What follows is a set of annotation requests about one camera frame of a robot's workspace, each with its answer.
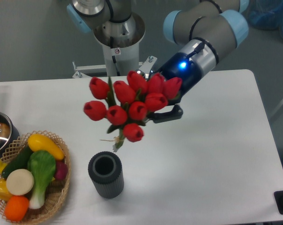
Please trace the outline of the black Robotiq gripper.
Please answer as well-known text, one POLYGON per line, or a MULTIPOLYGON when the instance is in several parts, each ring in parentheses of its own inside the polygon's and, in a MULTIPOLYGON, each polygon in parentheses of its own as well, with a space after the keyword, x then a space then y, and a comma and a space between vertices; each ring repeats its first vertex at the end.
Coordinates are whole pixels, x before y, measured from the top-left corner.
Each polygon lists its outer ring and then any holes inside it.
POLYGON ((200 67, 193 60, 187 61, 185 59, 186 56, 187 54, 182 52, 176 53, 157 71, 151 73, 150 77, 149 74, 142 70, 136 70, 136 73, 141 75, 145 80, 153 77, 155 73, 160 73, 165 80, 170 80, 174 77, 182 79, 178 95, 168 101, 168 105, 174 105, 173 108, 168 112, 151 112, 146 118, 146 123, 149 121, 162 123, 182 118, 183 109, 176 104, 180 103, 182 97, 202 78, 200 67))

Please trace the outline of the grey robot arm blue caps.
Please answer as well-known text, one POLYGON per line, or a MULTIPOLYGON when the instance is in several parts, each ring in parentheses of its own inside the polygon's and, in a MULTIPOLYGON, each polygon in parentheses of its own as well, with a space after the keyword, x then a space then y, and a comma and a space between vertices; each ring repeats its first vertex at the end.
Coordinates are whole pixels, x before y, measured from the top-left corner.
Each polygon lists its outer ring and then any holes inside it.
MULTIPOLYGON (((170 102, 172 110, 151 113, 147 121, 160 123, 181 118, 181 97, 247 37, 249 29, 242 12, 248 4, 246 0, 202 0, 188 11, 172 11, 166 16, 164 36, 182 48, 158 71, 167 80, 179 77, 183 83, 179 96, 170 102)), ((131 1, 73 0, 67 12, 81 32, 94 33, 103 48, 108 76, 125 75, 130 70, 145 78, 154 74, 155 57, 139 62, 145 24, 131 10, 131 1)))

